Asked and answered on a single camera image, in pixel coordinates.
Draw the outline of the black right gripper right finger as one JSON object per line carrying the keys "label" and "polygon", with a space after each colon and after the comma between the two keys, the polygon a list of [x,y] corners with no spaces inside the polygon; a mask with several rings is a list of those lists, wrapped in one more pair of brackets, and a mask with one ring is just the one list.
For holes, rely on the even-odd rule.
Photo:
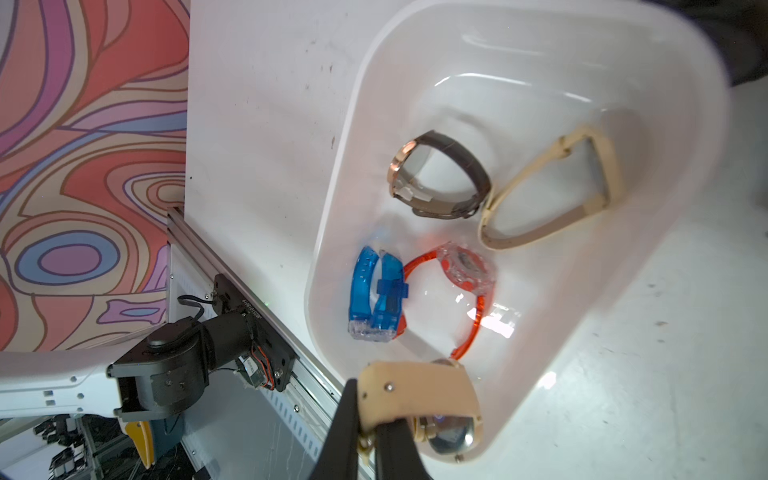
{"label": "black right gripper right finger", "polygon": [[406,419],[375,429],[376,480],[431,480],[413,440]]}

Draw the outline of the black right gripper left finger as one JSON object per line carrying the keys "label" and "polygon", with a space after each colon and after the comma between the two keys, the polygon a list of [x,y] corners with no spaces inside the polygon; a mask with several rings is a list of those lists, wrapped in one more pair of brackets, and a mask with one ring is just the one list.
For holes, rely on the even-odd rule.
{"label": "black right gripper left finger", "polygon": [[358,381],[346,382],[310,480],[358,478]]}

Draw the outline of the cream square face watch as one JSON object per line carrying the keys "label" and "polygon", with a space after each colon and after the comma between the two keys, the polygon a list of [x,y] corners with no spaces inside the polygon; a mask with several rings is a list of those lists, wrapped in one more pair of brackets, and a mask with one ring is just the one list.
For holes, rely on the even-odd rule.
{"label": "cream square face watch", "polygon": [[480,403],[456,360],[374,362],[358,376],[357,389],[358,445],[364,451],[373,449],[377,427],[397,420],[439,456],[464,455],[482,442]]}

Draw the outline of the blue transparent watch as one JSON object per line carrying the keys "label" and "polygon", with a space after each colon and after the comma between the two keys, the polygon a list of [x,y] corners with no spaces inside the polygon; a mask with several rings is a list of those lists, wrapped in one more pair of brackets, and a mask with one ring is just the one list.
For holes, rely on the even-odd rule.
{"label": "blue transparent watch", "polygon": [[356,260],[348,308],[348,333],[356,340],[387,343],[406,329],[403,301],[409,295],[404,265],[396,256],[361,249]]}

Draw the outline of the red transparent watch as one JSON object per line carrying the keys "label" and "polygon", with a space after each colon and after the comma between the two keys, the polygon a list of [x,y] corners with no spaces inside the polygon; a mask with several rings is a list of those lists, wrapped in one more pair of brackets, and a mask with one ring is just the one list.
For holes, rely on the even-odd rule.
{"label": "red transparent watch", "polygon": [[480,331],[486,303],[494,293],[496,270],[474,250],[455,242],[446,242],[408,262],[403,268],[404,278],[408,279],[416,268],[432,260],[439,262],[446,278],[454,286],[476,298],[471,330],[450,354],[450,359],[459,361],[470,350]]}

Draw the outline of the dark brown leather watch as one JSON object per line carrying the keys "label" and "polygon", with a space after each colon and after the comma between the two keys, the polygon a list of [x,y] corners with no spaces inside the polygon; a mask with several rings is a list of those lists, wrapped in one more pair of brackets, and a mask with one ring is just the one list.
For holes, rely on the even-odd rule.
{"label": "dark brown leather watch", "polygon": [[483,205],[491,180],[457,140],[435,130],[406,142],[387,172],[390,195],[421,217],[469,218]]}

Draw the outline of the beige strap watch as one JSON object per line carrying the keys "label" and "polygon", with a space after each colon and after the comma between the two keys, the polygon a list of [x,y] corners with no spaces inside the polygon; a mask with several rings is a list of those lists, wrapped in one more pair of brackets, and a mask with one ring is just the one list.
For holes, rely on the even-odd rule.
{"label": "beige strap watch", "polygon": [[613,208],[626,193],[612,139],[580,125],[491,189],[478,240],[494,251],[529,245]]}

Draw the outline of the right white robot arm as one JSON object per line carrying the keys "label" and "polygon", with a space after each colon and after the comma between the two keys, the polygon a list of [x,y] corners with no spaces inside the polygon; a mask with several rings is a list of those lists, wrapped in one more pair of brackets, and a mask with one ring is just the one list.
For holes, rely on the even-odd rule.
{"label": "right white robot arm", "polygon": [[99,415],[126,423],[170,419],[194,405],[217,369],[248,357],[266,384],[282,392],[302,365],[330,395],[334,417],[310,476],[355,479],[362,415],[357,383],[345,386],[246,287],[225,274],[214,278],[216,315],[200,314],[126,336],[110,345],[50,352],[1,354],[1,416]]}

